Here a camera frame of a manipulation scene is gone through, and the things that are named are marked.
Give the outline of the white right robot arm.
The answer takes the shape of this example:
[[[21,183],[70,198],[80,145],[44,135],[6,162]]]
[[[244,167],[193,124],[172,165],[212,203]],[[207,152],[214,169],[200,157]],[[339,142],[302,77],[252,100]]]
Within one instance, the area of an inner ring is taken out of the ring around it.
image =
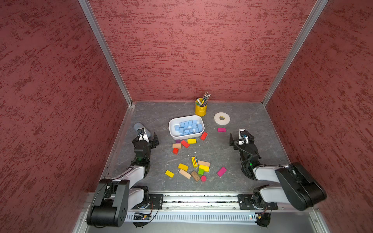
[[[230,135],[229,145],[240,153],[241,171],[253,181],[268,181],[277,185],[263,185],[253,190],[245,204],[256,210],[267,210],[278,203],[290,204],[304,211],[327,199],[324,188],[300,163],[267,165],[260,163],[262,157],[254,143],[254,136],[247,130],[239,130],[239,137]]]

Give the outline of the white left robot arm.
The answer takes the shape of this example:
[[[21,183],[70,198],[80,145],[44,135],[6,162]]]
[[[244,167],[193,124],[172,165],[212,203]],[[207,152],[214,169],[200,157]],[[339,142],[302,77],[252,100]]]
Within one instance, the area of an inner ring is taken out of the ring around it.
[[[133,139],[135,158],[129,168],[114,178],[103,178],[94,193],[86,223],[96,228],[120,227],[130,209],[149,200],[146,186],[136,186],[149,173],[151,150],[159,145],[156,133],[148,138],[145,129]]]

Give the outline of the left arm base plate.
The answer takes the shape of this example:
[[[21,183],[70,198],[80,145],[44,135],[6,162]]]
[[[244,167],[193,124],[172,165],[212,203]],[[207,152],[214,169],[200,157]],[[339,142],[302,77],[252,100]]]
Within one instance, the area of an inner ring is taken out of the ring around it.
[[[163,194],[146,194],[144,196],[143,202],[141,202],[137,209],[139,210],[152,210],[152,209],[162,209],[163,205]]]

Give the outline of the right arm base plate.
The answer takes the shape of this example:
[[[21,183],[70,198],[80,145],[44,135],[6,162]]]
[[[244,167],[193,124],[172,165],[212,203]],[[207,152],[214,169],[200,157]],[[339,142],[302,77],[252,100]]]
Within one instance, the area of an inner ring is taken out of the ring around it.
[[[260,201],[259,203],[254,203],[253,194],[239,194],[237,195],[238,204],[240,210],[254,210],[254,211],[265,211],[265,210],[278,210],[278,205],[276,203],[265,203]]]

